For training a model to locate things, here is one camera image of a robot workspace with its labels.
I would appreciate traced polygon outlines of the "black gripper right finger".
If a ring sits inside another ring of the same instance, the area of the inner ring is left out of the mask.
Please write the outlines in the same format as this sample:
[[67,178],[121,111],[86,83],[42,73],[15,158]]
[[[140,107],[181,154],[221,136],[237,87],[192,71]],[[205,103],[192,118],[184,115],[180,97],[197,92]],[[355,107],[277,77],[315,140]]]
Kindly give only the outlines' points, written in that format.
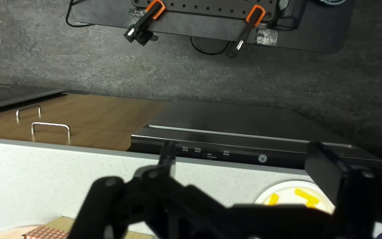
[[310,142],[305,172],[334,205],[327,239],[371,239],[379,201],[379,180],[351,166],[320,142]]

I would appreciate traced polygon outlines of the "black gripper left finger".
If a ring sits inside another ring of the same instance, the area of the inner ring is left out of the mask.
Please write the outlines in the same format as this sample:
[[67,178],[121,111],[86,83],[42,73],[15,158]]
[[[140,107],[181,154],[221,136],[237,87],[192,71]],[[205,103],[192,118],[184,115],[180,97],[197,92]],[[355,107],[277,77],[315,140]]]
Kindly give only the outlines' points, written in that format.
[[225,239],[210,213],[224,207],[194,186],[172,178],[175,144],[165,142],[156,165],[139,168],[128,182],[94,181],[67,239],[124,239],[128,226],[144,222],[159,239]]

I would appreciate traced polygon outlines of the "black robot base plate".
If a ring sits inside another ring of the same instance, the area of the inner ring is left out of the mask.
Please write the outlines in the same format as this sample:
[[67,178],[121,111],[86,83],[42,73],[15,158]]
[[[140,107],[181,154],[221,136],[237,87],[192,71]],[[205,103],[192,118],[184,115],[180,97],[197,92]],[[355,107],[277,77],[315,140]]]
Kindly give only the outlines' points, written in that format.
[[[70,27],[120,28],[123,34],[143,15],[151,0],[70,0],[64,22]],[[246,44],[314,52],[342,48],[355,0],[161,0],[163,15],[148,30],[210,44],[221,43],[225,53],[245,27],[254,4],[266,15],[253,28]]]

